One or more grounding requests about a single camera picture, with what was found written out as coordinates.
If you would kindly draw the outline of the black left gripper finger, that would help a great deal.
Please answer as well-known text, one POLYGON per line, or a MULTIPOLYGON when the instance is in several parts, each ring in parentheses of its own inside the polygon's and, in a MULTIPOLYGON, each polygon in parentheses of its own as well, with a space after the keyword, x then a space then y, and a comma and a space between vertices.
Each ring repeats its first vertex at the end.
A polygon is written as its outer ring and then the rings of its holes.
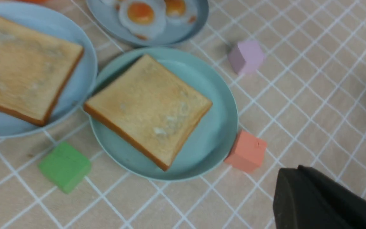
POLYGON ((303 165, 278 171, 273 212, 278 229, 366 229, 366 200, 303 165))

